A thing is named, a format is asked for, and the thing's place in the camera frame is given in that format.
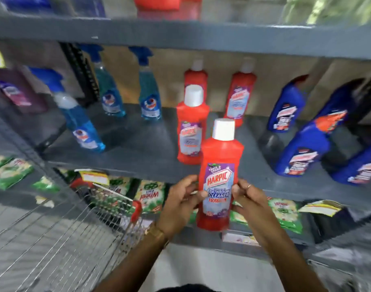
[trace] white bottle cap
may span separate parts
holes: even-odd
[[[244,57],[240,72],[241,73],[251,73],[254,69],[254,64],[255,63],[256,63],[256,60],[254,58]]]
[[[212,138],[221,141],[230,141],[234,139],[235,121],[233,119],[215,119],[212,130]]]
[[[184,104],[189,107],[198,107],[203,103],[203,88],[199,85],[188,85],[185,89]]]
[[[194,72],[200,72],[203,70],[203,56],[197,56],[194,59],[194,62],[192,63],[191,70]]]

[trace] white floor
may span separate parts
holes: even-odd
[[[161,253],[139,292],[188,283],[222,292],[284,292],[269,262],[175,244]]]

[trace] shopping cart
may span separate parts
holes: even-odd
[[[59,194],[40,205],[6,192],[0,201],[0,291],[90,291],[141,239],[140,202],[81,180],[71,187],[79,198]],[[98,192],[116,195],[119,211],[99,207]]]

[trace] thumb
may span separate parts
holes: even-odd
[[[187,208],[193,210],[201,201],[203,201],[208,196],[207,191],[200,190],[196,194],[190,196],[188,200],[184,203]]]

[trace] wristwatch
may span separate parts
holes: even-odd
[[[153,235],[154,238],[159,242],[164,241],[165,243],[164,243],[163,249],[165,249],[165,247],[169,244],[168,238],[166,237],[164,232],[156,226],[155,221],[152,222],[150,226],[145,230],[145,235],[147,234]]]

